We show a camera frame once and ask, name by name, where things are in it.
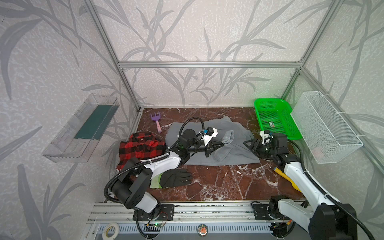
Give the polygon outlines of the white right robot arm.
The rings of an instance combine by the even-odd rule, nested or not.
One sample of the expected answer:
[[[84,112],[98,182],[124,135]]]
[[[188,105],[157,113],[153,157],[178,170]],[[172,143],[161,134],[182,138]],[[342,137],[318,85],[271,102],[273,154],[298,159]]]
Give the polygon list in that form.
[[[307,171],[301,154],[289,152],[288,144],[296,145],[281,133],[267,133],[262,139],[244,141],[259,159],[269,160],[283,169],[305,196],[312,210],[293,200],[277,201],[278,211],[306,230],[313,240],[356,240],[361,228],[370,240],[375,237],[357,218],[350,204],[343,204],[326,191]]]

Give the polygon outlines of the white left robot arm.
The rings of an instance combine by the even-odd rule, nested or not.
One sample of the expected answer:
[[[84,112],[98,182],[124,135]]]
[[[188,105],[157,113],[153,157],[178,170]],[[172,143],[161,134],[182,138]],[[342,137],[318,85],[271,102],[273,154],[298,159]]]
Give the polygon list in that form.
[[[159,210],[161,203],[147,192],[155,177],[175,175],[177,168],[195,153],[204,153],[206,158],[209,157],[225,146],[216,139],[217,136],[218,130],[206,128],[201,118],[188,119],[165,154],[142,161],[133,159],[132,164],[126,164],[122,171],[113,176],[104,187],[105,199],[147,214]]]

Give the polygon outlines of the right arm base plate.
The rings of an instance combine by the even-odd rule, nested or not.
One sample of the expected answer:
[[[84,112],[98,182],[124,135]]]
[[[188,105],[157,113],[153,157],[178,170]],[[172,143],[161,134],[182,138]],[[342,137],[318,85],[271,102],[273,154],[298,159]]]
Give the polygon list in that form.
[[[265,204],[259,201],[251,203],[251,207],[254,211],[255,220],[280,220],[281,217],[274,215],[269,211],[269,204]]]

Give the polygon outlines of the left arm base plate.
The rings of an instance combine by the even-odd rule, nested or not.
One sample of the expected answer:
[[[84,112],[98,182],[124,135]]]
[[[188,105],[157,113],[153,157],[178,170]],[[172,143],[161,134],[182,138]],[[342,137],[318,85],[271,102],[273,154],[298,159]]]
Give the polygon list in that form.
[[[133,220],[136,221],[149,221],[149,220],[160,220],[160,221],[172,221],[175,213],[175,205],[172,204],[157,204],[157,206],[150,212],[147,213],[144,210],[137,210],[134,213]]]

